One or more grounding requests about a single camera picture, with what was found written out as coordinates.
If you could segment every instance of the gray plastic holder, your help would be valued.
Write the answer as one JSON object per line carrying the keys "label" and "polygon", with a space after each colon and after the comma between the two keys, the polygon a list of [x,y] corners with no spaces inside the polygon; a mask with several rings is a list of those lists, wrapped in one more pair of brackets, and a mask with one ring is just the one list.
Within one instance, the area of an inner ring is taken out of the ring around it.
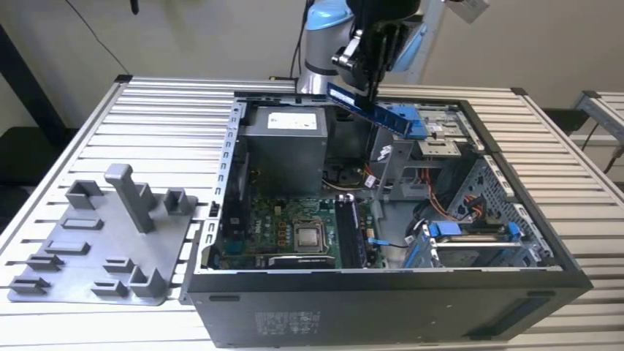
{"label": "gray plastic holder", "polygon": [[69,207],[25,269],[9,285],[10,301],[158,305],[166,299],[197,198],[182,189],[152,194],[128,165],[105,179],[76,181]]}

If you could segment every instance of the wire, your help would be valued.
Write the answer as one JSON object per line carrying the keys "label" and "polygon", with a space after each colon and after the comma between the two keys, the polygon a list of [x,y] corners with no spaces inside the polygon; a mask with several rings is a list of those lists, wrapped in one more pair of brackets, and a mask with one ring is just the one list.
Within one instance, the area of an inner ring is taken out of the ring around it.
{"label": "wire", "polygon": [[388,243],[388,246],[397,247],[398,249],[406,249],[409,247],[409,245],[394,245],[390,243]]}
{"label": "wire", "polygon": [[446,217],[446,219],[450,219],[452,221],[457,221],[457,219],[446,213],[446,211],[442,209],[440,203],[437,202],[437,198],[436,198],[436,195],[433,193],[433,188],[430,187],[430,177],[429,177],[429,169],[428,168],[425,168],[422,170],[422,174],[424,174],[426,186],[429,187],[429,201],[430,201],[430,205],[433,206],[433,209],[436,210],[436,212],[438,214],[441,214],[444,217]]}
{"label": "wire", "polygon": [[117,56],[112,53],[110,49],[108,48],[108,46],[105,46],[105,44],[101,42],[100,38],[97,37],[97,34],[96,32],[93,31],[93,28],[90,28],[89,24],[86,23],[86,20],[85,18],[81,16],[78,10],[76,9],[74,5],[69,2],[69,0],[65,0],[66,4],[69,5],[69,7],[72,8],[72,10],[76,12],[76,15],[80,17],[81,19],[81,22],[85,24],[86,28],[89,29],[90,31],[90,34],[93,34],[93,37],[96,38],[96,41],[100,43],[101,47],[104,48],[104,50],[110,54],[112,58],[116,60],[116,62],[118,63],[118,66],[121,66],[121,68],[124,69],[124,72],[126,75],[129,75],[129,71],[128,69],[125,68],[124,64],[121,63],[121,61],[118,61],[118,58]]}
{"label": "wire", "polygon": [[606,174],[608,171],[610,170],[610,168],[613,167],[613,164],[614,164],[616,159],[617,159],[616,157],[612,157],[612,158],[610,158],[610,160],[609,160],[609,162],[608,162],[608,164],[606,164],[606,168],[604,168],[604,171],[602,171],[604,174]]}
{"label": "wire", "polygon": [[481,218],[482,215],[484,215],[484,207],[482,205],[477,205],[478,204],[478,200],[482,200],[484,198],[480,196],[480,197],[476,197],[474,195],[466,195],[464,196],[464,200],[468,202],[468,204],[473,204],[470,206],[472,208],[472,211],[468,212],[468,214],[461,218],[461,219],[465,219],[472,213],[476,213],[477,214],[477,217],[476,218]]}
{"label": "wire", "polygon": [[336,190],[338,190],[338,191],[341,191],[341,192],[352,192],[352,191],[354,191],[354,190],[362,190],[362,189],[364,189],[364,188],[342,188],[341,186],[329,183],[329,182],[328,182],[326,180],[324,180],[324,179],[322,179],[322,183],[324,183],[326,186],[329,186],[330,188],[333,188],[333,189],[336,189]]}
{"label": "wire", "polygon": [[592,138],[592,135],[593,135],[593,132],[594,132],[596,129],[597,129],[597,126],[598,126],[598,124],[597,124],[597,122],[596,122],[596,125],[594,125],[593,128],[592,128],[592,131],[590,131],[589,134],[586,135],[585,142],[582,143],[582,146],[581,146],[581,151],[585,150],[586,143],[589,142],[589,139]]}
{"label": "wire", "polygon": [[288,77],[292,78],[292,70],[294,69],[294,60],[297,59],[298,55],[298,75],[301,75],[301,38],[302,38],[302,29],[305,28],[305,22],[308,19],[308,10],[313,5],[313,0],[305,0],[305,7],[302,8],[302,16],[301,16],[301,26],[298,28],[298,37],[294,46],[294,52],[292,53],[292,61],[290,61],[290,72]]}
{"label": "wire", "polygon": [[373,176],[370,166],[368,165],[368,163],[364,163],[364,171],[368,173],[369,176]]}
{"label": "wire", "polygon": [[458,220],[462,221],[469,215],[472,214],[472,212],[468,212],[464,217],[461,217]]}

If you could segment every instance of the motherboard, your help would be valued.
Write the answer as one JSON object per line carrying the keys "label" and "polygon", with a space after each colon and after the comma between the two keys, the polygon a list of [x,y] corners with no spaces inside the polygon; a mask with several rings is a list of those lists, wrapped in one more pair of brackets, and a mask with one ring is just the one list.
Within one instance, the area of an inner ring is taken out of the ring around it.
{"label": "motherboard", "polygon": [[[374,237],[365,201],[357,204],[357,221],[361,235]],[[338,235],[334,200],[254,197],[245,235],[224,239],[221,269],[272,269],[276,260],[288,264],[292,257],[309,257],[322,260],[317,264],[328,268],[344,268]],[[381,268],[378,248],[368,246],[366,250],[370,260],[362,268]]]}

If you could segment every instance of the blue ram clip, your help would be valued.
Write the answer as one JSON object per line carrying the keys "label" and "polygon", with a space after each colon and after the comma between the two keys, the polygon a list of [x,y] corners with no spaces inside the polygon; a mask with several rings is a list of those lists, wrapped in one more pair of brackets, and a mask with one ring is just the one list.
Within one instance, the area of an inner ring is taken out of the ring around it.
{"label": "blue ram clip", "polygon": [[440,232],[437,231],[437,226],[434,223],[429,225],[429,235],[432,238],[440,235]]}
{"label": "blue ram clip", "polygon": [[433,225],[437,227],[440,235],[461,235],[461,228],[456,222],[437,222]]}
{"label": "blue ram clip", "polygon": [[518,241],[520,240],[520,228],[516,222],[509,222],[506,225],[506,229],[509,230],[509,241]]}
{"label": "blue ram clip", "polygon": [[354,94],[332,83],[328,83],[326,95],[337,105],[404,139],[426,139],[426,128],[413,105],[382,103],[376,104],[373,111],[366,112],[354,105]]}

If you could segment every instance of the blue drive bracket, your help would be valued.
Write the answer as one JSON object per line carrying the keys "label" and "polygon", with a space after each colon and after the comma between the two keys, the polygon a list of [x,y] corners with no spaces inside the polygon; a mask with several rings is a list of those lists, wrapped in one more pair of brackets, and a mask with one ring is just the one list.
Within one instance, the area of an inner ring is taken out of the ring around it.
{"label": "blue drive bracket", "polygon": [[426,128],[414,105],[382,102],[376,104],[373,111],[366,112],[354,105],[354,94],[332,83],[328,83],[328,98],[404,139],[426,139]]}

